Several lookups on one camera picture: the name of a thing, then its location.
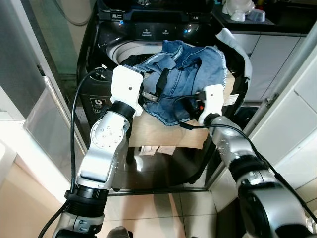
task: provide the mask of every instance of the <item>washing machine lid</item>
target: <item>washing machine lid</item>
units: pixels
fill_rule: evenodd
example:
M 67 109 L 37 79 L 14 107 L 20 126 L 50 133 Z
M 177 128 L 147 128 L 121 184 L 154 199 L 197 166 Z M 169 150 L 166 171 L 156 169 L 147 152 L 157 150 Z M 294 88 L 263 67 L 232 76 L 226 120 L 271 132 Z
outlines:
M 111 9 L 119 10 L 177 10 L 210 13 L 213 0 L 102 0 Z

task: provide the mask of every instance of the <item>blue denim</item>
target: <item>blue denim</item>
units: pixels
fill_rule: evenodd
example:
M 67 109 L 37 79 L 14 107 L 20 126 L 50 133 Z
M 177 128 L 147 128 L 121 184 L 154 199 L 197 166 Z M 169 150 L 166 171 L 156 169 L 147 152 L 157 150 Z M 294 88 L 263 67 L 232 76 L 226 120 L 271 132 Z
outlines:
M 217 47 L 190 47 L 182 41 L 163 41 L 161 52 L 134 68 L 144 73 L 152 72 L 143 82 L 144 91 L 148 93 L 155 93 L 161 72 L 164 68 L 169 69 L 167 84 L 159 101 L 143 104 L 147 113 L 165 125 L 178 124 L 172 106 L 177 98 L 201 92 L 209 85 L 225 86 L 227 75 L 225 56 Z M 177 106 L 176 114 L 180 121 L 191 119 L 182 106 Z

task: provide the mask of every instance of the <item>washing machine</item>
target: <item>washing machine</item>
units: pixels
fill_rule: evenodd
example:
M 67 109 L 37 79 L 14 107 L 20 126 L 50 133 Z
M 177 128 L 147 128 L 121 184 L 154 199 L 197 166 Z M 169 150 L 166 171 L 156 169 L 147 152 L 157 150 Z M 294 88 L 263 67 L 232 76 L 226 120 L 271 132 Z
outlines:
M 241 105 L 249 80 L 245 59 L 236 49 L 219 40 L 222 27 L 213 22 L 213 0 L 97 0 L 87 25 L 77 63 L 77 82 L 94 68 L 107 66 L 106 81 L 94 78 L 83 85 L 80 99 L 90 127 L 105 105 L 111 105 L 112 71 L 119 64 L 133 66 L 162 50 L 163 40 L 182 40 L 191 46 L 213 46 L 226 56 L 235 77 L 234 104 L 223 107 L 231 118 Z M 176 148 L 173 155 L 155 153 L 139 156 L 139 148 L 129 148 L 114 178 L 115 190 L 156 191 L 194 183 L 207 164 L 215 170 L 220 158 L 210 138 L 202 150 Z

